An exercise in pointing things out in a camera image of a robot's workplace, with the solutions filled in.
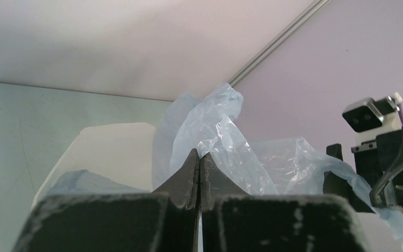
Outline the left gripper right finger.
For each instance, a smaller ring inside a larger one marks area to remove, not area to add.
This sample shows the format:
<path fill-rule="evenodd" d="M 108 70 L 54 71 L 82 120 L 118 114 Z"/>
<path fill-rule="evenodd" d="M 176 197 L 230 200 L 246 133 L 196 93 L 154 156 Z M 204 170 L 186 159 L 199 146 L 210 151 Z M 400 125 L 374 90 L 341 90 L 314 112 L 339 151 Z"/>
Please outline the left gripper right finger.
<path fill-rule="evenodd" d="M 210 154 L 200 161 L 200 193 L 204 251 L 371 251 L 342 197 L 251 196 Z"/>

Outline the white translucent trash bin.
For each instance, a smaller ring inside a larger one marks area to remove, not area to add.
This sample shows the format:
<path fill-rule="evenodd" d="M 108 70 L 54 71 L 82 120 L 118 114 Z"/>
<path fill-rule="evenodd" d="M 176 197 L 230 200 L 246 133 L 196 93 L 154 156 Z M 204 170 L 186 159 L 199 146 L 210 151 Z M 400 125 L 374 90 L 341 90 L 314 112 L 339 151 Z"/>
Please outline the white translucent trash bin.
<path fill-rule="evenodd" d="M 42 183 L 32 206 L 49 195 L 150 193 L 154 132 L 148 123 L 83 129 Z"/>

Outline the blue plastic trash bag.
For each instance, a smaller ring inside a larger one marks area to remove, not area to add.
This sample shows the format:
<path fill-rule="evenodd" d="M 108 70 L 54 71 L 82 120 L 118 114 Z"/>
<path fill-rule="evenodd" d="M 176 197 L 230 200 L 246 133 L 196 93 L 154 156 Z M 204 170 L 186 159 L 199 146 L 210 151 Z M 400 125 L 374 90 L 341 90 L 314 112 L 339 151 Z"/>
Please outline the blue plastic trash bag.
<path fill-rule="evenodd" d="M 234 124 L 242 103 L 242 95 L 227 83 L 203 100 L 189 94 L 175 100 L 153 135 L 153 190 L 196 149 L 199 156 L 210 154 L 222 172 L 252 195 L 320 195 L 324 173 L 331 172 L 368 202 L 368 183 L 350 165 L 314 150 L 304 138 L 248 142 Z"/>

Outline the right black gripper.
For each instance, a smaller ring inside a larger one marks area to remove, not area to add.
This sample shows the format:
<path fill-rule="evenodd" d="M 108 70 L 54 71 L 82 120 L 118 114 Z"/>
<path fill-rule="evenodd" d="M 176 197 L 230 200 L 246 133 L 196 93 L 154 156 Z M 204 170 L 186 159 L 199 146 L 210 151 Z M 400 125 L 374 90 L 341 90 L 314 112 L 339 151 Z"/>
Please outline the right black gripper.
<path fill-rule="evenodd" d="M 403 128 L 378 135 L 375 140 L 352 148 L 352 153 L 356 173 L 371 187 L 368 203 L 331 172 L 325 173 L 323 192 L 346 198 L 357 212 L 370 213 L 370 205 L 403 212 Z"/>

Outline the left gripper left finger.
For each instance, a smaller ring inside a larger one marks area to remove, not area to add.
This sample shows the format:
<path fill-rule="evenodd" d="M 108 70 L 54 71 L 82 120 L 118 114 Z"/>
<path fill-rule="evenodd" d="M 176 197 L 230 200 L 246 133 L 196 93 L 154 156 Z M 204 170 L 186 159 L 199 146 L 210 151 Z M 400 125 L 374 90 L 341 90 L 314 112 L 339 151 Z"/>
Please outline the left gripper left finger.
<path fill-rule="evenodd" d="M 31 212 L 13 251 L 196 251 L 200 157 L 147 194 L 52 195 Z"/>

